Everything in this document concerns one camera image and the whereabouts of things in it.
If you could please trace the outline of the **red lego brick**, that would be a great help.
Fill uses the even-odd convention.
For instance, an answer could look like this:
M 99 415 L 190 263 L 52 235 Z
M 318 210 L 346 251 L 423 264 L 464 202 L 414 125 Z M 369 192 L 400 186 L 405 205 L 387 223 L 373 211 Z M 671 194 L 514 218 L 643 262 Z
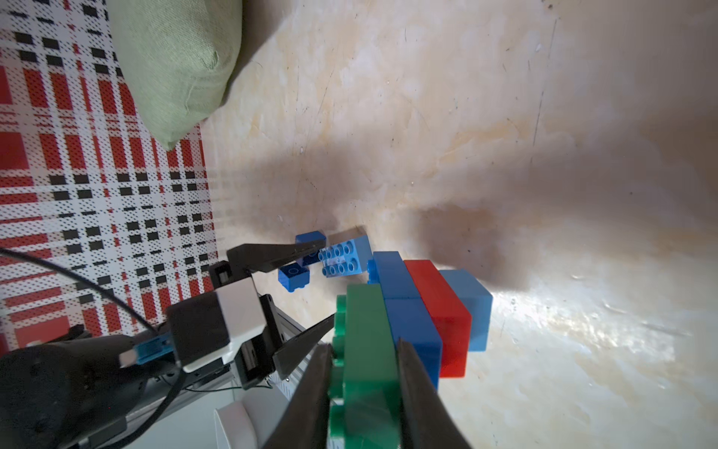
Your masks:
M 471 315 L 436 266 L 408 260 L 405 266 L 443 343 L 440 378 L 463 378 L 467 370 Z

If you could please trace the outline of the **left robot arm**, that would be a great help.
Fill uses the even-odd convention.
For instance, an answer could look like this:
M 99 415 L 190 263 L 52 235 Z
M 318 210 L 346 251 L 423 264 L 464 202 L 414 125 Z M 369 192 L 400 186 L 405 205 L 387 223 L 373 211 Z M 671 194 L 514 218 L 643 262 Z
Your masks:
M 209 268 L 209 292 L 166 309 L 136 336 L 91 337 L 81 327 L 1 358 L 1 443 L 9 448 L 123 448 L 185 391 L 206 393 L 233 376 L 244 389 L 286 378 L 334 321 L 292 338 L 254 273 L 290 275 L 320 254 L 324 239 L 246 243 Z

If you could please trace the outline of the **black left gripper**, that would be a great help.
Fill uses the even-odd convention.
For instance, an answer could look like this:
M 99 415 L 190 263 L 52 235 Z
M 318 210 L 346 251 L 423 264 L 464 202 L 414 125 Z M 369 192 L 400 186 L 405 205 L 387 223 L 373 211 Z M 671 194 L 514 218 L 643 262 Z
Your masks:
M 228 261 L 211 266 L 209 269 L 211 282 L 216 290 L 232 282 L 252 278 L 256 272 L 276 271 L 323 248 L 325 248 L 323 239 L 293 244 L 244 243 L 226 252 Z M 267 325 L 260 335 L 244 342 L 235 359 L 229 363 L 233 366 L 236 377 L 244 389 L 258 385 L 274 372 L 275 368 L 280 379 L 288 379 L 335 325 L 335 316 L 331 314 L 284 342 L 271 295 L 259 292 L 258 295 L 267 318 Z

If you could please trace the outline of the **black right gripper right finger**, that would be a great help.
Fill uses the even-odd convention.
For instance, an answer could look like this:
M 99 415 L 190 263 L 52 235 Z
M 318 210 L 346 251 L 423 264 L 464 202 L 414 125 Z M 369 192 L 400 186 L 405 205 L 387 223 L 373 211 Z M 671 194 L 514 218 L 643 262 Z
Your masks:
M 446 411 L 414 346 L 399 340 L 398 379 L 401 392 L 402 448 L 469 448 Z

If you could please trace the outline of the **blue long lego brick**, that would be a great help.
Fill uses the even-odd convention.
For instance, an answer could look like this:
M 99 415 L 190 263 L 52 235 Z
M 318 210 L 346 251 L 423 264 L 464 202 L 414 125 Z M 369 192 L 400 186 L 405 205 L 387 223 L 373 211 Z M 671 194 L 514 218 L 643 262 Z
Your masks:
M 379 284 L 395 344 L 413 345 L 435 389 L 439 388 L 443 343 L 399 252 L 375 252 L 369 283 Z

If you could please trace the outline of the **small light blue lego brick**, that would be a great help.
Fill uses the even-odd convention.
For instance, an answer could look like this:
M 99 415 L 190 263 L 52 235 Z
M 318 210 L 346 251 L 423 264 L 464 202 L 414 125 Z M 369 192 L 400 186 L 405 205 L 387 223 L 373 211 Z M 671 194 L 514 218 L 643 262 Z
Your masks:
M 439 272 L 471 316 L 470 352 L 485 352 L 490 330 L 493 295 L 481 282 L 464 269 L 443 269 Z

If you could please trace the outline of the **green lego brick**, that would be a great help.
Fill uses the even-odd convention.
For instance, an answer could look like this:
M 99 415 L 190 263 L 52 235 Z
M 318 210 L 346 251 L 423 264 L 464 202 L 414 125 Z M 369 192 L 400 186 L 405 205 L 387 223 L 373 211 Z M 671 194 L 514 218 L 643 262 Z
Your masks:
M 337 297 L 329 436 L 345 448 L 400 447 L 396 348 L 377 284 Z

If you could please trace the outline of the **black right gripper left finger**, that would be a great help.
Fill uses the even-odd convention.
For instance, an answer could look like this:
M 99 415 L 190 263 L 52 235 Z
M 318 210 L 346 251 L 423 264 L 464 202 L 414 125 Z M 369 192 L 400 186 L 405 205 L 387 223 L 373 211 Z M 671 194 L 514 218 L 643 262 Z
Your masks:
M 330 411 L 333 349 L 319 345 L 282 419 L 263 448 L 325 448 Z

